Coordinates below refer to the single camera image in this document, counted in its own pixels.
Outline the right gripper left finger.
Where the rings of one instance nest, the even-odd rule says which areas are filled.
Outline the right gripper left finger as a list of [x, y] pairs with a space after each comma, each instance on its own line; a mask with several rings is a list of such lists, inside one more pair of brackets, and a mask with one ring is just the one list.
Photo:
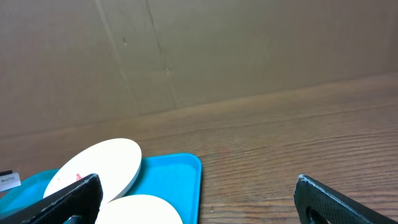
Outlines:
[[1, 219], [1, 223], [40, 224], [94, 223], [103, 199], [103, 189], [97, 174], [66, 186], [37, 203]]

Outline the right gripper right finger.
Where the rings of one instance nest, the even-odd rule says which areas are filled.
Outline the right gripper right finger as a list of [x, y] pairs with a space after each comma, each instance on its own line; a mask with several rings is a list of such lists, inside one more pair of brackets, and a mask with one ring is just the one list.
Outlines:
[[294, 204], [301, 223], [397, 224], [395, 220], [304, 174], [298, 177]]

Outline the white plate with red stain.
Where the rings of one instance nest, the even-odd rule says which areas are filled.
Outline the white plate with red stain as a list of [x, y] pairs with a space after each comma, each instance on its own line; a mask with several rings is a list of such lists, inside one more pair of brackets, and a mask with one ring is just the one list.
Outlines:
[[81, 151], [52, 177], [44, 197], [90, 175], [99, 176], [105, 205], [122, 197], [133, 185], [141, 169], [142, 151], [130, 139], [116, 138], [99, 142]]

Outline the teal plastic serving tray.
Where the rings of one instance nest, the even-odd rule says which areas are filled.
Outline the teal plastic serving tray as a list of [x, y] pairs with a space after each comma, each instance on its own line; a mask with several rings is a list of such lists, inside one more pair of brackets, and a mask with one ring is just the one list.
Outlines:
[[[24, 180], [1, 199], [1, 218], [18, 212], [44, 196], [56, 169], [39, 172]], [[189, 153], [145, 157], [126, 196], [146, 194], [170, 203], [184, 224], [197, 224], [200, 209], [202, 163]]]

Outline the yellow-green rimmed plate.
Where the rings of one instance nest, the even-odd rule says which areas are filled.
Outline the yellow-green rimmed plate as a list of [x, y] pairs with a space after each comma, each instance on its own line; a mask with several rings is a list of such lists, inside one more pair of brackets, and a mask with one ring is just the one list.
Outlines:
[[95, 224], [182, 224], [174, 207], [153, 195], [130, 195], [104, 205]]

